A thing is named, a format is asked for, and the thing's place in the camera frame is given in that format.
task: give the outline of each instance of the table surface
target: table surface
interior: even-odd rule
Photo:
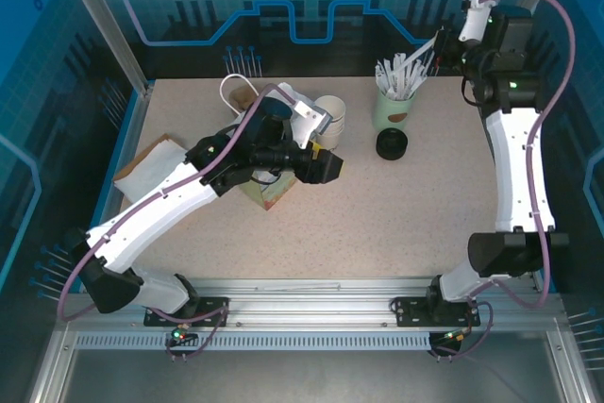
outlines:
[[[493,159],[477,111],[461,99],[459,78],[431,77],[420,88],[406,126],[409,147],[398,161],[375,151],[372,77],[254,84],[281,81],[311,99],[334,94],[345,101],[340,178],[297,182],[268,211],[233,189],[166,232],[138,264],[187,277],[434,276],[465,258],[472,233],[493,230]],[[242,84],[229,82],[226,92]],[[231,122],[219,83],[156,81],[138,151],[163,133],[190,148]]]

